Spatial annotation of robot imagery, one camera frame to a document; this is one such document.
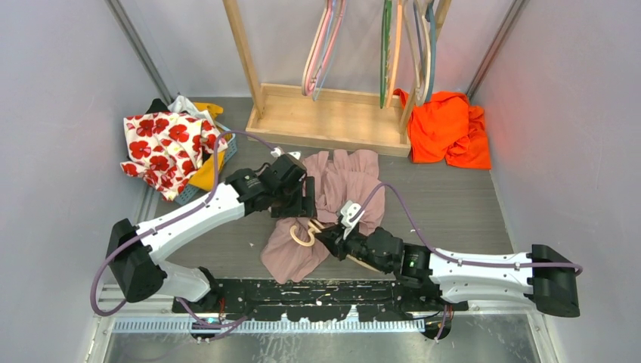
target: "floral cloth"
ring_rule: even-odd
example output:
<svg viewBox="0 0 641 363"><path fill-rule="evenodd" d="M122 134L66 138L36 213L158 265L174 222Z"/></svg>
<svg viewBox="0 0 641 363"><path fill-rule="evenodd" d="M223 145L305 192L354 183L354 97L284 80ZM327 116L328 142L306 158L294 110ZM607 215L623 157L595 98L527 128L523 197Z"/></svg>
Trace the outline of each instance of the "floral cloth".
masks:
<svg viewBox="0 0 641 363"><path fill-rule="evenodd" d="M129 159L125 174L143 178L166 200L174 200L213 152L220 132L207 119L186 113L158 112L124 119Z"/></svg>

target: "pink cloth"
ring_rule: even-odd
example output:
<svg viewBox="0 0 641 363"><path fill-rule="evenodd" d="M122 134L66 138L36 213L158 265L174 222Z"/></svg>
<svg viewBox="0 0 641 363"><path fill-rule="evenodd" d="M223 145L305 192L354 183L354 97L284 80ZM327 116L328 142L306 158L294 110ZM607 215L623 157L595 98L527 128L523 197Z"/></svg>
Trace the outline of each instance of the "pink cloth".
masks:
<svg viewBox="0 0 641 363"><path fill-rule="evenodd" d="M324 225L338 222L336 213L347 200L363 203L380 181L378 154L371 150L357 150L348 155L345 150L335 150L333 161L330 153L321 151L303 160L307 174L315 179L315 198L318 217ZM377 192L365 209L359 223L359 232L368 235L380 226L385 212L385 193ZM301 281L330 254L327 248L316 242L311 247L296 243L290 228L297 225L296 236L307 241L309 219L285 218L276 222L267 246L261 252L261 260L279 284L287 280Z"/></svg>

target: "orange cloth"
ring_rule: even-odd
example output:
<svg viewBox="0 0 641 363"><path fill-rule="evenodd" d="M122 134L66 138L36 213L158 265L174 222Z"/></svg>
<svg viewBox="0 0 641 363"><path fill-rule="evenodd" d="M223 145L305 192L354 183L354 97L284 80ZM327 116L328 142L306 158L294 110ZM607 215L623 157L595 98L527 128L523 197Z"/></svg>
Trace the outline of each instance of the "orange cloth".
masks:
<svg viewBox="0 0 641 363"><path fill-rule="evenodd" d="M407 93L396 89L403 106ZM463 93L439 92L415 107L407 123L413 163L436 163L470 169L492 169L483 107L470 106Z"/></svg>

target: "wooden floor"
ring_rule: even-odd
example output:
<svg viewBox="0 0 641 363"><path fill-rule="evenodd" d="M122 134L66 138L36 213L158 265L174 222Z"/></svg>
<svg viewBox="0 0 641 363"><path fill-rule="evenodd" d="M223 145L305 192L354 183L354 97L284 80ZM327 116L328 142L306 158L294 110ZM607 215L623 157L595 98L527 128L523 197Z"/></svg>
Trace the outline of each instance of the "wooden floor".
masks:
<svg viewBox="0 0 641 363"><path fill-rule="evenodd" d="M252 109L251 98L194 99L210 101L225 111L218 121L231 129L245 129ZM236 169L257 169L273 158L260 143L239 136L238 152L225 166L223 175ZM300 150L302 156L318 152L311 147L284 147ZM404 157L379 157L379 179L391 183L410 207L424 235L437 247L463 253L511 253L503 217L490 174L484 170L458 169L445 163L412 164ZM178 204L160 201L156 216ZM269 278L260 262L260 252L274 228L268 213L254 213L216 228L174 253L169 261L187 267L203 266L217 278ZM411 231L403 209L391 191L386 191L382 226L407 243L420 244ZM339 262L330 256L310 278L393 278L371 272L355 263Z"/></svg>

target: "wooden frame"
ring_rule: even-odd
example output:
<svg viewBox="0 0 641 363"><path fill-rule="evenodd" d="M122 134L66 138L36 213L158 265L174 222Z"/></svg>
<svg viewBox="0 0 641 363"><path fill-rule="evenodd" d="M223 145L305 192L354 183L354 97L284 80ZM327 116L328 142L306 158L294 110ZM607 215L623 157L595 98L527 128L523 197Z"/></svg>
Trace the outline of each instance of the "wooden frame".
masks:
<svg viewBox="0 0 641 363"><path fill-rule="evenodd" d="M394 96L379 108L379 95L324 89L313 101L300 86L260 84L236 0L223 0L238 55L254 100L246 130L279 144L328 149L366 148L405 157L411 145L407 123L416 104L416 87L406 107Z"/></svg>

